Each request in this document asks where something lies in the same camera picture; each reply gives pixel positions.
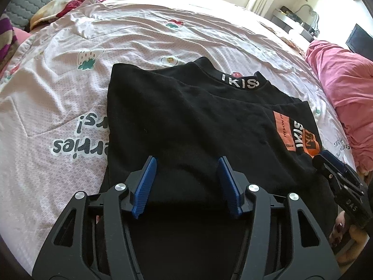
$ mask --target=orange patch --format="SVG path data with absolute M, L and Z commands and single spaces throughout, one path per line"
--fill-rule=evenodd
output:
M 276 120 L 276 129 L 289 151 L 295 151 L 295 144 L 290 129 L 289 117 L 273 112 Z
M 316 156 L 320 153 L 320 145 L 316 141 L 316 137 L 313 133 L 303 128 L 303 150 L 311 157 Z

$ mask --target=television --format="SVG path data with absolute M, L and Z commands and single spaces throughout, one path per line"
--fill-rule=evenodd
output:
M 352 52 L 373 61 L 373 38 L 358 24 L 355 25 L 346 44 Z

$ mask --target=bed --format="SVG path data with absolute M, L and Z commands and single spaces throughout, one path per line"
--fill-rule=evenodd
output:
M 100 188 L 114 63 L 153 70 L 206 56 L 237 77 L 260 71 L 309 102 L 324 148 L 354 168 L 320 82 L 279 33 L 222 0 L 86 0 L 28 38 L 0 80 L 0 235 L 23 268 L 31 274 L 71 196 Z

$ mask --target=silver screw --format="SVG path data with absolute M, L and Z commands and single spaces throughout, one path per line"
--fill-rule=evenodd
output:
M 116 190 L 125 190 L 126 185 L 124 183 L 118 183 L 117 185 L 115 185 L 115 189 Z
M 249 185 L 249 190 L 251 190 L 252 192 L 257 192 L 259 190 L 259 186 L 256 184 L 251 184 Z
M 77 192 L 76 194 L 75 194 L 75 198 L 76 199 L 83 199 L 84 198 L 84 192 Z
M 294 200 L 294 201 L 299 200 L 299 196 L 296 193 L 289 194 L 289 198 Z

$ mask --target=orange graphic print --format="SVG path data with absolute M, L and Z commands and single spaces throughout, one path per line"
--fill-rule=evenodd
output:
M 295 144 L 290 129 L 289 117 L 273 112 L 276 121 L 276 129 L 282 141 L 289 151 L 295 151 Z
M 303 129 L 303 150 L 311 157 L 316 156 L 320 153 L 320 145 L 316 141 L 316 137 L 313 133 L 310 133 L 305 128 Z

